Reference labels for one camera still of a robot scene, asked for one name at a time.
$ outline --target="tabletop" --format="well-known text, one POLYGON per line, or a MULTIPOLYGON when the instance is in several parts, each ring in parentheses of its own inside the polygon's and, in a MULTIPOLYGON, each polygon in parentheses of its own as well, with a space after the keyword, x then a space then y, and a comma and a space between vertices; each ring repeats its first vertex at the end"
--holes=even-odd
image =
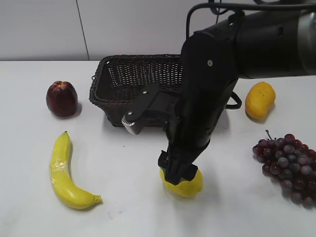
POLYGON ((0 62, 0 236, 315 236, 316 211, 295 205, 262 175, 252 147, 293 133, 316 148, 316 76, 240 79, 234 89, 244 102, 259 81, 276 91, 268 118, 250 120, 244 105, 224 111, 210 146, 195 164, 204 188, 180 198, 163 187, 157 160, 167 148, 159 128, 137 136, 112 127, 90 103, 91 76, 98 62, 0 62), (46 92, 56 80, 71 82, 81 113, 54 117, 46 92), (56 138, 68 131, 74 147, 75 184, 101 195, 103 203, 74 210, 55 195, 48 165, 56 138))

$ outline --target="grapes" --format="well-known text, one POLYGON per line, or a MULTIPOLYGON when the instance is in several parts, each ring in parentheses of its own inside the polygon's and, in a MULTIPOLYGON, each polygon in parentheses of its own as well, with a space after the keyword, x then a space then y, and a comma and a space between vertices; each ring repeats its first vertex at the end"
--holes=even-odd
POLYGON ((307 188, 311 192, 316 192, 316 182, 315 181, 309 181, 307 183, 307 188))
POLYGON ((281 168, 286 168, 289 164, 289 161, 287 158, 285 157, 280 157, 278 160, 277 160, 277 163, 278 165, 281 167, 281 168))
POLYGON ((297 160, 296 156, 294 156, 294 155, 288 155, 287 159, 289 162, 295 162, 297 160))
POLYGON ((306 177, 307 181, 316 181, 316 172, 312 171, 309 175, 306 177))
POLYGON ((302 168, 301 168, 301 174, 303 174, 305 176, 311 174, 312 171, 313 170, 309 165, 302 166, 302 168))
POLYGON ((284 177, 283 179, 292 179, 293 178, 293 173, 289 170, 289 169, 284 169, 281 172, 282 177, 284 177))
POLYGON ((303 145, 303 143, 300 140, 294 140, 294 147, 296 149, 299 149, 301 146, 303 145))
POLYGON ((283 150, 286 155, 292 155, 295 152, 295 148, 291 145, 285 145, 283 150))
POLYGON ((265 148, 263 150, 263 155, 266 157, 266 158, 270 158, 272 156, 272 150, 270 148, 265 148))
POLYGON ((257 156, 261 155, 263 151, 263 148, 259 147, 259 145, 256 145, 252 148, 252 152, 256 154, 257 156))
POLYGON ((303 144, 302 146, 301 146, 301 149, 300 150, 302 150, 303 152, 307 152, 308 150, 309 150, 309 148, 308 148, 308 146, 306 145, 306 144, 303 144))
POLYGON ((290 191, 293 188, 293 184, 290 180, 283 180, 281 182, 281 187, 286 191, 290 191))
POLYGON ((312 149, 308 150, 308 154, 310 155, 310 157, 315 160, 316 159, 316 152, 312 149))
POLYGON ((281 173, 281 168, 280 166, 278 166, 276 163, 273 163, 271 166, 270 166, 270 172, 272 174, 275 174, 275 175, 278 175, 281 173))
POLYGON ((291 194, 291 200, 295 204, 301 204, 302 203, 302 195, 299 192, 293 192, 291 194))
POLYGON ((283 157, 283 156, 285 156, 284 153, 283 153, 283 151, 277 151, 277 152, 276 152, 276 158, 277 158, 277 159, 279 159, 279 158, 281 158, 281 157, 283 157))
POLYGON ((275 146, 276 146, 276 143, 275 143, 274 140, 269 140, 269 141, 268 141, 268 147, 269 147, 269 148, 274 148, 275 146))
POLYGON ((295 139, 293 134, 284 138, 261 139, 252 149, 262 166, 262 173, 279 182, 296 204, 310 208, 316 203, 316 151, 295 139))
POLYGON ((283 148, 284 147, 284 145, 285 145, 285 140, 284 140, 284 138, 278 138, 277 140, 276 140, 276 147, 278 147, 278 148, 283 148))
POLYGON ((306 155, 299 155, 298 158, 297 158, 297 162, 300 164, 300 165, 307 165, 308 162, 309 162, 309 159, 306 155))
POLYGON ((289 164, 288 167, 293 173, 298 173, 301 170, 301 166, 296 162, 289 164))
POLYGON ((300 150, 295 150, 295 152, 294 152, 294 155, 297 156, 297 157, 298 157, 299 155, 301 155, 301 154, 302 154, 302 153, 301 153, 300 150))
POLYGON ((265 158, 265 156, 263 154, 261 154, 261 155, 257 156, 257 161, 259 163, 265 163, 266 162, 266 158, 265 158))
POLYGON ((316 161, 313 160, 313 161, 311 162, 310 166, 311 166, 311 168, 312 168, 313 171, 316 171, 316 161))
POLYGON ((295 187, 296 189, 299 189, 299 190, 304 189, 305 186, 306 186, 304 180, 301 179, 301 178, 298 178, 298 179, 294 180, 293 185, 294 185, 294 187, 295 187))
POLYGON ((266 139, 261 139, 258 144, 262 148, 267 148, 268 147, 268 141, 266 139))
POLYGON ((272 174, 270 172, 270 165, 269 164, 264 164, 262 166, 262 173, 264 176, 267 176, 267 177, 272 176, 272 174))
POLYGON ((284 138, 290 138, 290 139, 295 140, 294 135, 293 135, 293 134, 291 134, 291 133, 286 134, 286 135, 284 136, 284 138))
POLYGON ((302 204, 305 208, 312 208, 314 205, 314 200, 312 197, 305 197, 302 204))

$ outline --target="apple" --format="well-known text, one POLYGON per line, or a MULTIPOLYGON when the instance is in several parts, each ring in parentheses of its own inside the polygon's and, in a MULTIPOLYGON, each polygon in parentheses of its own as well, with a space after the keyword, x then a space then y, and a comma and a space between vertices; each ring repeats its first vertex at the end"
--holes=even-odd
POLYGON ((78 107, 75 88, 68 81, 55 81, 48 89, 46 103, 50 111, 58 117, 74 115, 78 107))

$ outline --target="brown wicker basket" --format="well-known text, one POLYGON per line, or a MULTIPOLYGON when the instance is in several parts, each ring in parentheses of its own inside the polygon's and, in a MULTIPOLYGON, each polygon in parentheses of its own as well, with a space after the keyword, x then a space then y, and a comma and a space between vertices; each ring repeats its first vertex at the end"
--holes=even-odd
MULTIPOLYGON (((183 67, 180 55, 115 55, 103 58, 93 76, 89 100, 101 108, 115 127, 148 84, 180 92, 183 67)), ((149 118, 146 126, 161 127, 161 118, 149 118)))

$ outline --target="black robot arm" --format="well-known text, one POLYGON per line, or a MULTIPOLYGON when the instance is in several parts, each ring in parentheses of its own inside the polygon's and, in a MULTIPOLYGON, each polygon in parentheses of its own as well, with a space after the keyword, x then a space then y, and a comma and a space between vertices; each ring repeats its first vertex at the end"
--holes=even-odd
POLYGON ((236 10, 228 20, 187 38, 181 50, 181 93, 148 85, 122 119, 127 130, 138 134, 145 118, 164 118, 169 142, 158 165, 167 182, 177 185, 194 178, 198 168, 192 163, 210 143, 238 78, 313 74, 314 45, 300 42, 313 37, 306 29, 314 18, 300 10, 247 16, 236 10))

